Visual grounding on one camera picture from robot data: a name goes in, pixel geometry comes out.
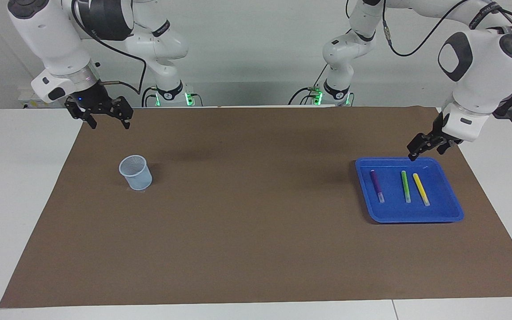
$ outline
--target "white table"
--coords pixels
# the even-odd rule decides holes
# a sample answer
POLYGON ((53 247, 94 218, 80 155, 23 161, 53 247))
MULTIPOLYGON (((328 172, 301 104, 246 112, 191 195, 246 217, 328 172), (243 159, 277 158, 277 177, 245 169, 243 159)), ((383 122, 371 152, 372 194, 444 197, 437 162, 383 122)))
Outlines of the white table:
MULTIPOLYGON (((81 124, 64 109, 0 110, 0 299, 81 124)), ((464 143, 460 148, 512 237, 511 122, 491 118, 478 141, 464 143)), ((506 320, 512 319, 512 298, 0 310, 0 320, 56 318, 506 320)))

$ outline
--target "blue tray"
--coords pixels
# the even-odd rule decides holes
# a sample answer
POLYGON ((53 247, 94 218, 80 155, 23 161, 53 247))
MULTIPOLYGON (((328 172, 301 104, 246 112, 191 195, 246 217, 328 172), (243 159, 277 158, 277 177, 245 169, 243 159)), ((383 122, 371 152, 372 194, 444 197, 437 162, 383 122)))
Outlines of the blue tray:
POLYGON ((433 158, 360 158, 356 162, 368 214, 379 223, 439 223, 464 218, 463 210, 453 193, 440 164, 433 158), (384 194, 378 201, 370 178, 375 170, 384 194), (406 171, 412 203, 406 203, 400 172, 406 171), (418 173, 430 202, 424 206, 412 174, 418 173))

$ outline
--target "green indicator light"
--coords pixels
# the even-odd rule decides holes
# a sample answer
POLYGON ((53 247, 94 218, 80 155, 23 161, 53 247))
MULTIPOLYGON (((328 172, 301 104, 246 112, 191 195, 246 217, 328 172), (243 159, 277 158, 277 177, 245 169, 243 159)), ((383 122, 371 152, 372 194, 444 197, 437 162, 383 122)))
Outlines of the green indicator light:
POLYGON ((315 97, 315 99, 313 99, 313 104, 320 105, 321 100, 323 99, 323 92, 318 91, 317 93, 318 93, 318 95, 315 97))
POLYGON ((189 93, 185 93, 185 99, 187 99, 187 106, 192 106, 193 104, 195 104, 195 100, 193 100, 193 98, 191 97, 191 95, 189 93))

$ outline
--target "brown paper mat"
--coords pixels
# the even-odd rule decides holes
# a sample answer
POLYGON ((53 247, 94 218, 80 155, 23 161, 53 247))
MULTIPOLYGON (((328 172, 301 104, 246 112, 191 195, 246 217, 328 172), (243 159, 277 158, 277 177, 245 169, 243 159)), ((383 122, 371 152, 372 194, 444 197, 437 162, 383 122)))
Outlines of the brown paper mat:
POLYGON ((377 225, 354 168, 435 109, 136 110, 84 125, 0 308, 512 296, 512 240, 457 148, 465 219, 377 225), (128 189, 141 154, 154 183, 128 189))

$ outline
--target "light blue cup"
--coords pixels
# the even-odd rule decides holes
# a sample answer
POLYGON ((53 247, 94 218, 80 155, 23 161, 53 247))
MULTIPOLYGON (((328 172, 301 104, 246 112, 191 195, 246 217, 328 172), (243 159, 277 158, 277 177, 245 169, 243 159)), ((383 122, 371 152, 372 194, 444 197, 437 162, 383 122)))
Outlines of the light blue cup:
POLYGON ((152 177, 148 162, 142 156, 128 156, 120 162, 118 169, 133 190, 145 190, 151 185, 152 177))

